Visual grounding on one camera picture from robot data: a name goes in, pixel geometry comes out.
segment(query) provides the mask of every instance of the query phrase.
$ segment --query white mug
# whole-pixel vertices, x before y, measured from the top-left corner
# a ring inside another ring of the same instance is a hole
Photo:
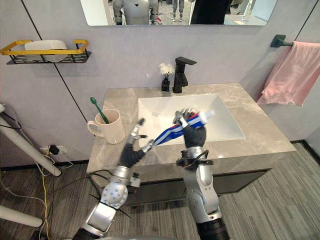
[[[108,119],[106,124],[100,113],[98,113],[94,120],[88,121],[87,127],[89,131],[99,137],[104,137],[110,144],[118,144],[126,137],[124,125],[122,124],[120,113],[115,109],[106,109],[102,111]]]

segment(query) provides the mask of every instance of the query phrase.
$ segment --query ceramic mug handle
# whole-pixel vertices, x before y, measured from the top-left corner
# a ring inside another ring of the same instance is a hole
[[[94,134],[94,135],[96,135],[96,136],[104,137],[104,134],[103,134],[101,131],[99,131],[99,130],[98,130],[98,131],[95,130],[95,129],[92,127],[92,125],[95,125],[95,126],[99,129],[99,127],[98,127],[98,125],[96,124],[96,122],[90,120],[90,121],[88,121],[88,123],[87,123],[88,130],[89,130],[92,134]]]

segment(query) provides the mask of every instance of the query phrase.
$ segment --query yellow cable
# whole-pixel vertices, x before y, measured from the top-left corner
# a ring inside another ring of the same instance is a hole
[[[42,175],[42,184],[43,184],[43,190],[44,190],[44,205],[45,205],[45,211],[44,211],[44,217],[45,217],[45,224],[46,224],[46,236],[48,240],[50,240],[49,237],[49,231],[48,231],[48,219],[47,219],[47,190],[45,186],[45,176]]]

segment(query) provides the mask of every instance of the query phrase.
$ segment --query white pole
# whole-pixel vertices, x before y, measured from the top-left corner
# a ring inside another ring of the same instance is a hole
[[[43,221],[41,218],[31,216],[11,208],[0,205],[0,218],[9,220],[18,224],[24,224],[31,227],[38,228],[42,225]]]
[[[46,157],[44,157],[40,152],[38,152],[29,142],[27,142],[22,136],[20,136],[16,130],[11,127],[6,120],[0,117],[0,124],[7,126],[0,126],[0,131],[7,136],[14,144],[21,148],[26,154],[33,158],[38,164],[43,166],[49,173],[58,177],[61,171],[56,168]]]

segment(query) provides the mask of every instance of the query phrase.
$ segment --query black faucet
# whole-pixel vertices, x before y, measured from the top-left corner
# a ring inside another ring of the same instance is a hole
[[[192,61],[182,56],[175,59],[174,84],[172,88],[173,93],[180,94],[182,93],[182,87],[188,86],[188,81],[185,75],[185,66],[186,64],[193,65],[196,63],[196,61]]]

